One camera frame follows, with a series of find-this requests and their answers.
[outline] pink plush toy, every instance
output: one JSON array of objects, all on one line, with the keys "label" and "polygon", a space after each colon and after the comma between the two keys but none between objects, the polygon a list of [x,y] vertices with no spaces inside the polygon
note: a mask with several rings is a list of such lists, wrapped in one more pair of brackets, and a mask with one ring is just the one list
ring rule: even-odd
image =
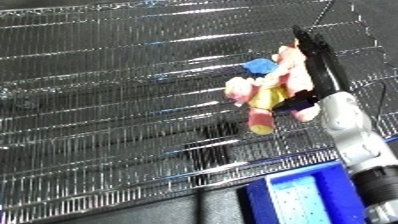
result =
[{"label": "pink plush toy", "polygon": [[[286,98],[302,90],[312,90],[313,84],[305,68],[305,56],[293,46],[282,46],[278,54],[272,56],[278,68],[264,78],[243,79],[235,77],[225,86],[225,95],[236,100],[238,105],[250,106],[248,125],[251,131],[267,135],[274,130],[271,109]],[[320,111],[318,105],[301,111],[293,111],[293,116],[302,122],[314,119]]]}]

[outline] wire shelf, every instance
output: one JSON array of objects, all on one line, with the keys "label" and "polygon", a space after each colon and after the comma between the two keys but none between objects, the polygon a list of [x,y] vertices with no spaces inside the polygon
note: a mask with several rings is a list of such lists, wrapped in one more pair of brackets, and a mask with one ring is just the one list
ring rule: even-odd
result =
[{"label": "wire shelf", "polygon": [[[325,0],[133,1],[0,11],[2,223],[54,221],[337,158],[319,120],[270,136],[224,98],[241,63],[309,28]],[[353,88],[395,70],[353,5],[317,25]],[[376,116],[380,87],[358,92]],[[378,131],[397,133],[388,94]]]}]

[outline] blue box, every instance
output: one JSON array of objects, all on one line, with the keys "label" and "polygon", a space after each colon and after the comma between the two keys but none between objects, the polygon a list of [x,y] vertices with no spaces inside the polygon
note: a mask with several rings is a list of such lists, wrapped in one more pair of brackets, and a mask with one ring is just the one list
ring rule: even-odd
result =
[{"label": "blue box", "polygon": [[257,224],[365,222],[365,207],[336,161],[269,174],[246,193]]}]

